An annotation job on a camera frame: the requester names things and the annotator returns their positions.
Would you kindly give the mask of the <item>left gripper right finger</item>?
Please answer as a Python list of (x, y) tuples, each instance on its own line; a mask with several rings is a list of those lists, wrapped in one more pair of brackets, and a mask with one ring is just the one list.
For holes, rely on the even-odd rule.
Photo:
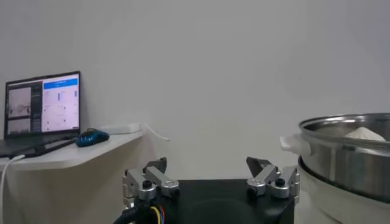
[(250, 199), (270, 194), (277, 199), (292, 197), (299, 201), (300, 197), (300, 174), (296, 166), (282, 169), (273, 165), (266, 159), (254, 157), (246, 158), (247, 166), (252, 178), (247, 179), (247, 195)]

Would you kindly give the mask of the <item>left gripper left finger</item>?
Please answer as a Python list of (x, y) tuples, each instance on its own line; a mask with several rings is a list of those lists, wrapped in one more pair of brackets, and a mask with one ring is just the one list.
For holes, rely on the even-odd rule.
[(126, 169), (122, 175), (122, 200), (126, 207), (135, 205), (135, 200), (150, 202), (158, 195), (175, 200), (180, 195), (178, 180), (165, 175), (167, 157), (149, 161), (142, 169)]

